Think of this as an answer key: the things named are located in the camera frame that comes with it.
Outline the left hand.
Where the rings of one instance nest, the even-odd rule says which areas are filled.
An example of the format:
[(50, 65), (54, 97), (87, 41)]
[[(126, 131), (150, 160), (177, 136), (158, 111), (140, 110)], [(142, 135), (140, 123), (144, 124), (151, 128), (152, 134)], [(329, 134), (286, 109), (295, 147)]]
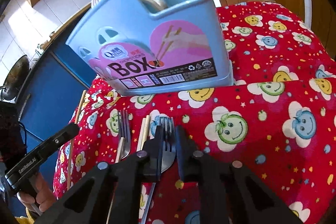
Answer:
[(37, 189), (36, 198), (33, 198), (33, 196), (30, 196), (26, 192), (18, 192), (17, 198), (30, 211), (36, 212), (32, 204), (37, 203), (39, 210), (44, 213), (56, 202), (56, 197), (41, 173), (38, 173), (36, 176), (35, 188)]

